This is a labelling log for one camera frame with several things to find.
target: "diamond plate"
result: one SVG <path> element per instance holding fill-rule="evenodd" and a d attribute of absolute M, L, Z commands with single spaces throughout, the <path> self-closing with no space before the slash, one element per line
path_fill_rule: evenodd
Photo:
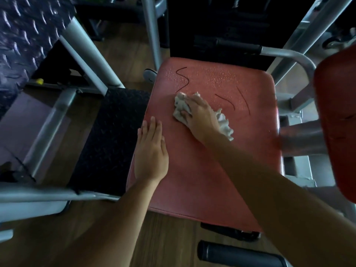
<path fill-rule="evenodd" d="M 150 94 L 109 89 L 68 186 L 122 196 Z"/>
<path fill-rule="evenodd" d="M 70 0 L 0 0 L 0 118 L 74 15 Z"/>

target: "hand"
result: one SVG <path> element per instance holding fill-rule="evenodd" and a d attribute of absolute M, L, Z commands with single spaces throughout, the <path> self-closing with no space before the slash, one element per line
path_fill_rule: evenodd
<path fill-rule="evenodd" d="M 151 124 L 147 129 L 147 122 L 137 131 L 135 150 L 135 177 L 137 180 L 148 179 L 157 184 L 166 176 L 168 171 L 168 153 L 162 136 L 162 122 L 151 117 Z"/>
<path fill-rule="evenodd" d="M 187 120 L 188 127 L 193 136 L 201 143 L 216 133 L 220 133 L 220 126 L 216 114 L 209 104 L 197 95 L 188 97 L 186 103 L 189 105 L 192 114 L 182 111 L 181 114 Z"/>

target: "floor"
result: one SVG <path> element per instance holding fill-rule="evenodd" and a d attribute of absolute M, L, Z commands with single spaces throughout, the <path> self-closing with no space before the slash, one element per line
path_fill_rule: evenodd
<path fill-rule="evenodd" d="M 132 24 L 110 26 L 107 39 L 98 48 L 117 73 L 126 88 L 150 91 L 142 72 L 153 68 L 145 27 Z M 168 50 L 163 55 L 169 56 Z M 25 93 L 52 106 L 58 91 L 26 89 Z M 67 113 L 66 130 L 60 135 L 53 160 L 44 171 L 42 183 L 65 186 L 78 161 L 91 126 L 100 107 L 100 97 L 79 95 Z M 73 202 L 62 215 L 4 223 L 2 228 L 14 228 L 14 237 L 0 243 L 0 266 L 45 266 L 61 250 L 85 232 L 112 202 Z M 200 223 L 148 212 L 141 229 L 131 266 L 218 266 L 198 260 L 200 240 L 278 253 L 262 236 L 255 243 L 239 242 L 204 230 Z"/>

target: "person's right arm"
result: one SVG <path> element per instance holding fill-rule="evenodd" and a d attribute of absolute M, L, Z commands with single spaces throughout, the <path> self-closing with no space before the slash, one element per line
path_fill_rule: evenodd
<path fill-rule="evenodd" d="M 210 150 L 264 230 L 294 267 L 356 266 L 356 226 L 334 209 L 235 148 L 219 132 L 208 103 L 187 99 L 182 112 L 193 135 Z"/>

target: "cloth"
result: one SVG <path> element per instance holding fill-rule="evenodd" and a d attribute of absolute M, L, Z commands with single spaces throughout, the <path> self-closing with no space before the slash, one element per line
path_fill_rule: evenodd
<path fill-rule="evenodd" d="M 185 102 L 185 98 L 187 97 L 186 94 L 184 93 L 178 93 L 174 99 L 174 106 L 176 109 L 173 112 L 173 116 L 180 121 L 181 123 L 185 124 L 188 126 L 187 121 L 185 118 L 180 114 L 181 111 L 186 111 L 189 114 L 191 114 L 190 107 L 188 104 Z M 221 108 L 218 109 L 215 114 L 217 121 L 219 122 L 220 125 L 220 132 L 221 134 L 224 134 L 229 141 L 232 141 L 234 138 L 231 136 L 234 133 L 234 130 L 229 127 L 229 120 L 225 118 L 225 115 L 221 113 Z"/>

